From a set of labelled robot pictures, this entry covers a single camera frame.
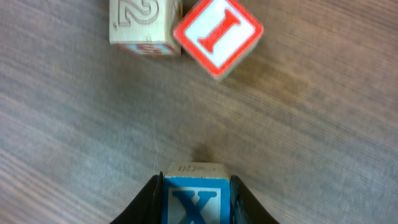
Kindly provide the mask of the white number wooden block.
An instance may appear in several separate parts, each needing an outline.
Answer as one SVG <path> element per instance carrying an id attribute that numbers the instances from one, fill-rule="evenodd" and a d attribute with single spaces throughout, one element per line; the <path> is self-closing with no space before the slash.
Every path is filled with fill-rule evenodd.
<path id="1" fill-rule="evenodd" d="M 109 43 L 141 55 L 180 55 L 182 0 L 110 0 Z"/>

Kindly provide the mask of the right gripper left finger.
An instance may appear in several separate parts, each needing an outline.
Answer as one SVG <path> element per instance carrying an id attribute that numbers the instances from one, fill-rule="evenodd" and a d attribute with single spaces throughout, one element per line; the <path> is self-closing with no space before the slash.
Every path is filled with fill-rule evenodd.
<path id="1" fill-rule="evenodd" d="M 161 224 L 164 175 L 153 175 L 111 224 Z"/>

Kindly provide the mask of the blue X wooden block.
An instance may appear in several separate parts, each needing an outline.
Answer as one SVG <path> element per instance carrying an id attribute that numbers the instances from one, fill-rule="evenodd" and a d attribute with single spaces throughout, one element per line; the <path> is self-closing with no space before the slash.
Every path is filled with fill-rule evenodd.
<path id="1" fill-rule="evenodd" d="M 161 222 L 229 224 L 230 193 L 223 164 L 174 162 L 163 181 Z"/>

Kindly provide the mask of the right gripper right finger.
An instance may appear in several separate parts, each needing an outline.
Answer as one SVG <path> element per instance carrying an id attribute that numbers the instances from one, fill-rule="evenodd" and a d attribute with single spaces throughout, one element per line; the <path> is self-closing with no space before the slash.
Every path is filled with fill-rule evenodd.
<path id="1" fill-rule="evenodd" d="M 279 224 L 237 175 L 230 190 L 230 224 Z"/>

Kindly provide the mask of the red I wooden block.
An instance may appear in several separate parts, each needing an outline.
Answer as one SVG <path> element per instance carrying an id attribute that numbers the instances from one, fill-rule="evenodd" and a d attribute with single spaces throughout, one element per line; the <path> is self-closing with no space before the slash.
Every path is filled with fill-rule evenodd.
<path id="1" fill-rule="evenodd" d="M 257 45 L 264 26 L 239 1 L 199 0 L 174 28 L 178 43 L 215 80 Z"/>

